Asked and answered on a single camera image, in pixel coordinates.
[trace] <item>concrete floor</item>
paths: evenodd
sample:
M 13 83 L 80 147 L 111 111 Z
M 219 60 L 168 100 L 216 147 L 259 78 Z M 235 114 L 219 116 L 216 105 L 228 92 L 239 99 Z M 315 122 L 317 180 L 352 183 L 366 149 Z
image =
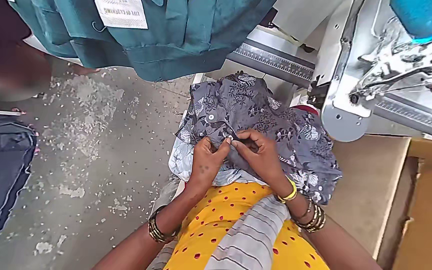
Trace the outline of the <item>concrete floor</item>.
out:
M 62 65 L 44 98 L 0 102 L 27 111 L 41 148 L 0 233 L 0 269 L 90 269 L 147 220 L 170 173 L 191 79 L 148 83 L 123 67 L 77 76 Z

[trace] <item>teal shirt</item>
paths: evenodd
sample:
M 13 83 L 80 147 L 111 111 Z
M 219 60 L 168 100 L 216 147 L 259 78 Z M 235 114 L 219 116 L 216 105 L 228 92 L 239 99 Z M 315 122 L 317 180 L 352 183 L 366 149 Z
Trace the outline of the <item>teal shirt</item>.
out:
M 94 0 L 9 4 L 55 56 L 77 57 L 90 68 L 132 67 L 146 81 L 166 81 L 221 68 L 275 1 L 142 0 L 148 29 L 102 32 Z

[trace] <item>stack of clothes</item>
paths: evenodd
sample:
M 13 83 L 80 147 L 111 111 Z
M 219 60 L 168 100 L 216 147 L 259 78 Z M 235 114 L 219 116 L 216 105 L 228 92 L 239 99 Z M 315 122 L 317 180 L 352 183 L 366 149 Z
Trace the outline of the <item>stack of clothes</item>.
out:
M 188 181 L 194 145 L 209 137 L 219 147 L 225 138 L 253 128 L 276 141 L 281 166 L 297 188 L 315 202 L 327 205 L 341 170 L 333 142 L 313 113 L 286 107 L 273 99 L 263 79 L 237 72 L 217 82 L 191 85 L 191 101 L 173 145 L 169 168 Z M 233 182 L 266 185 L 234 147 L 219 170 L 213 186 Z

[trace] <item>white label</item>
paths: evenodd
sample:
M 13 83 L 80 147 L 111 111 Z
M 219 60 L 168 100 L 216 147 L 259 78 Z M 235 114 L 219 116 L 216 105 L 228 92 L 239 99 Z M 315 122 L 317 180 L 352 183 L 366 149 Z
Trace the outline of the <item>white label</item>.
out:
M 94 3 L 107 27 L 148 29 L 141 0 L 94 0 Z

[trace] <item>bangle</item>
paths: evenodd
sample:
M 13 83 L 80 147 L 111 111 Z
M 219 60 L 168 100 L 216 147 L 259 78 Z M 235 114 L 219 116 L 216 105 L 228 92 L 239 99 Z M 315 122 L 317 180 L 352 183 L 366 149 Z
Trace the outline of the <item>bangle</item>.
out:
M 163 210 L 163 208 L 165 208 L 165 206 L 166 205 L 163 205 L 163 206 L 159 207 L 158 209 L 156 209 L 156 211 L 154 211 L 154 213 L 151 216 L 151 218 L 149 218 L 149 220 L 148 220 L 149 236 L 151 236 L 151 238 L 153 238 L 153 240 L 156 241 L 156 242 L 158 242 L 158 243 L 169 243 L 169 242 L 171 242 L 171 240 L 173 240 L 174 237 L 177 236 L 178 233 L 181 230 L 181 225 L 171 235 L 165 235 L 164 233 L 162 233 L 159 230 L 158 225 L 156 224 L 156 216 L 157 216 L 157 214 L 161 210 Z
M 306 217 L 311 212 L 311 207 L 312 206 L 313 206 L 313 200 L 309 198 L 308 209 L 306 210 L 306 212 L 304 212 L 304 214 L 302 216 L 296 217 L 296 219 L 300 220 L 300 219 Z
M 286 203 L 286 201 L 291 201 L 294 200 L 296 198 L 296 196 L 298 195 L 298 189 L 296 187 L 296 184 L 294 183 L 294 181 L 292 181 L 287 175 L 286 175 L 287 180 L 291 183 L 291 186 L 293 186 L 293 192 L 291 192 L 291 194 L 289 194 L 288 196 L 281 198 L 278 195 L 278 199 L 282 202 L 282 203 Z
M 313 218 L 305 224 L 299 223 L 297 220 L 294 220 L 294 222 L 301 228 L 307 231 L 308 233 L 314 233 L 319 230 L 321 230 L 325 223 L 326 223 L 326 213 L 325 211 L 319 206 L 317 203 L 313 202 L 311 199 L 309 199 L 309 202 L 313 206 L 314 215 Z

